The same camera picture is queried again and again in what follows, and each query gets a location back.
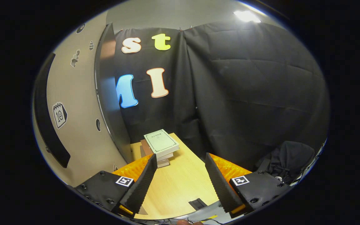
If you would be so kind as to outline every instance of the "screw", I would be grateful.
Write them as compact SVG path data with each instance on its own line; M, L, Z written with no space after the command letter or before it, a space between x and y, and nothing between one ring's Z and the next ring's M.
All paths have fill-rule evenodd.
M253 198L253 199L251 199L251 203L255 203L255 202L257 202L259 199L257 199L257 198Z

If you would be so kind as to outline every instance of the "ceiling light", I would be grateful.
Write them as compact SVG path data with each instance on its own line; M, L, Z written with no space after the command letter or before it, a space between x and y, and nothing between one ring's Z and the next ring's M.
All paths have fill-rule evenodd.
M250 11L235 11L234 14L242 21L254 21L256 23L260 23L260 20L257 16L255 16L253 13L251 13Z

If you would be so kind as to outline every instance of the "book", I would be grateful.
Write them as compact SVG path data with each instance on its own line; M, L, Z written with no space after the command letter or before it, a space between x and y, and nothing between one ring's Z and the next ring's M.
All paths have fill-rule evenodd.
M168 159L164 159L164 160L159 161L159 162L157 163L157 167L158 167L158 168L162 168L162 167L165 167L165 166L168 166L168 165L170 165L170 162L169 162Z
M140 146L140 154L141 154L141 158L147 155L146 152L144 151L144 148L143 148L142 145ZM165 159L169 159L170 157L173 157L173 156L174 155L173 155L173 152L172 152L172 153L169 153L169 154L164 155L162 157L159 157L156 160L157 161L162 161L162 160L165 160Z
M153 150L150 148L150 146L148 145L148 143L147 143L147 141L145 139L141 140L141 146L142 146L142 149L145 152L145 155L153 154Z
M160 158L179 149L179 143L163 129L146 134L144 138L152 152L156 154L156 158Z

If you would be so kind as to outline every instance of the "black fabric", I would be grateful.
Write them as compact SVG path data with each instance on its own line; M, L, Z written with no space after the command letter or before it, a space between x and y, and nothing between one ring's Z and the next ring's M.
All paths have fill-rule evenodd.
M274 177L280 177L286 184L291 184L312 162L315 156L313 148L306 144L285 141L280 147L261 159L258 170L265 170Z
M213 154L252 169L284 140L319 150L329 122L326 84L289 31L236 20L183 34Z
M157 50L164 33L171 49ZM142 49L123 54L139 37ZM133 74L138 105L121 108L132 143L159 129L175 132L198 155L206 152L253 170L285 140L319 150L330 115L328 90L313 56L289 31L240 20L180 32L129 29L116 33L115 79ZM167 96L152 98L146 70L164 68Z
M169 50L157 50L151 37L165 34L170 37L166 44ZM141 50L124 54L122 42L126 38L138 37ZM144 134L164 129L174 132L197 156L205 157L202 137L199 131L198 117L186 52L182 34L175 29L146 28L128 29L116 33L113 75L115 81L125 74L133 74L132 88L138 105L121 108L131 143L144 139ZM151 78L146 71L152 68L164 68L163 80L169 94L152 98Z

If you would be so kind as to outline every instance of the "hand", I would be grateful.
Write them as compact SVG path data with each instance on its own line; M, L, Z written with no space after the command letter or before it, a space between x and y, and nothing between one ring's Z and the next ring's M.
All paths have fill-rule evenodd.
M176 225L191 225L191 223L189 223L185 219L182 219L182 220L177 221ZM195 223L193 223L193 225L204 225L204 224L202 222L195 222Z

